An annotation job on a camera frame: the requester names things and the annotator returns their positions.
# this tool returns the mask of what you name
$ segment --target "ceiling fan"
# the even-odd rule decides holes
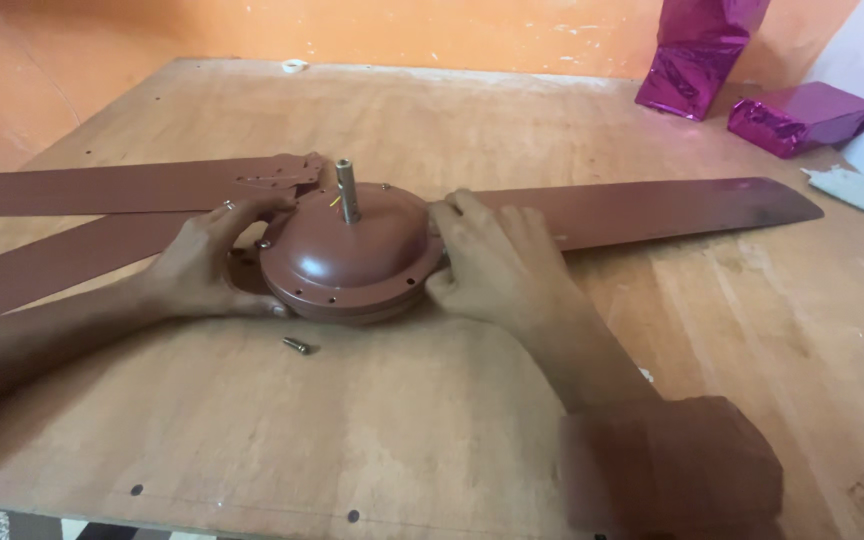
[[[279,192],[296,211],[256,243],[270,291],[297,314],[376,322],[422,298],[442,240],[426,201],[357,182],[349,159],[322,188],[318,153],[0,173],[0,216],[106,215],[0,254],[0,314],[162,251],[192,215]],[[822,209],[771,178],[639,181],[480,191],[492,209],[533,207],[562,251],[817,219]]]

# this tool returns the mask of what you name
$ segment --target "small white object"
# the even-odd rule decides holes
[[[306,66],[309,65],[309,62],[300,60],[298,58],[287,59],[282,62],[282,70],[286,73],[299,73],[300,71],[306,69]]]

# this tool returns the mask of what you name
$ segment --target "bolt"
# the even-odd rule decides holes
[[[308,355],[312,352],[312,346],[308,343],[303,343],[298,339],[292,337],[283,337],[282,343],[285,343],[289,347],[292,347],[294,350],[299,351],[303,355]]]

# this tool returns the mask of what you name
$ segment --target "purple foil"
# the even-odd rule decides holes
[[[782,159],[864,132],[864,99],[824,82],[746,98],[728,116],[728,130]]]
[[[635,103],[701,122],[768,7],[769,0],[665,0],[658,50]]]

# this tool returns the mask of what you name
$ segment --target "plywood board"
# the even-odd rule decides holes
[[[762,429],[786,469],[790,538],[864,538],[864,213],[798,170],[841,157],[782,161],[728,133],[726,107],[696,124],[634,105],[637,89],[178,60],[29,168],[315,150],[353,159],[363,182],[428,199],[462,186],[779,180],[826,217],[577,251],[568,262],[663,396],[725,395]],[[0,218],[0,253],[85,219]],[[299,356],[284,336],[320,351]],[[0,509],[295,538],[558,538],[569,535],[561,414],[508,335],[427,303],[361,328],[163,325],[0,410]]]

